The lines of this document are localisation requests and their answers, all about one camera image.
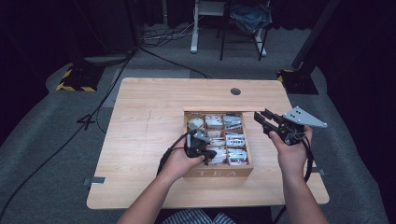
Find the forearm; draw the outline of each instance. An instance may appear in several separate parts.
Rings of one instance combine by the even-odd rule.
[[[117,223],[154,223],[174,182],[165,176],[158,175]]]
[[[283,176],[283,190],[291,223],[328,223],[303,178]]]

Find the person's right arm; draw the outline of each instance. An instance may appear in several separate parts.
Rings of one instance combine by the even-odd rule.
[[[304,127],[309,141],[312,129]],[[288,146],[275,132],[270,138],[278,151],[278,162],[282,171],[283,193],[291,223],[328,223],[311,190],[304,181],[306,151],[302,143]]]

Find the wooden table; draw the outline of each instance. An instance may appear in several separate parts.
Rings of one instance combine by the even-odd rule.
[[[230,90],[238,88],[240,95]],[[128,207],[154,179],[160,158],[182,134],[184,110],[255,111],[291,109],[278,81],[230,79],[125,78],[109,123],[87,205],[92,209]],[[249,177],[180,178],[164,208],[284,204],[276,149],[253,118],[244,113],[254,169]],[[329,195],[318,173],[308,181],[318,203]]]

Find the person's left arm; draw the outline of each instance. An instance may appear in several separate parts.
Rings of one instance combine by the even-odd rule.
[[[175,146],[161,172],[124,212],[118,224],[154,223],[172,185],[205,158],[204,156],[187,157],[183,149],[185,142],[184,138]]]

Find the hand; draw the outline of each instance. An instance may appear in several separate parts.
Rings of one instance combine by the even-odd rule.
[[[186,138],[184,137],[175,145],[174,150],[171,152],[171,155],[160,172],[161,176],[166,176],[170,181],[177,181],[192,167],[198,165],[205,159],[205,156],[189,158],[184,151],[185,143]]]
[[[312,129],[309,126],[304,126],[304,132],[306,138],[311,142]],[[275,132],[270,132],[270,138],[278,152],[277,159],[282,175],[286,178],[304,178],[306,149],[303,143],[288,146]]]

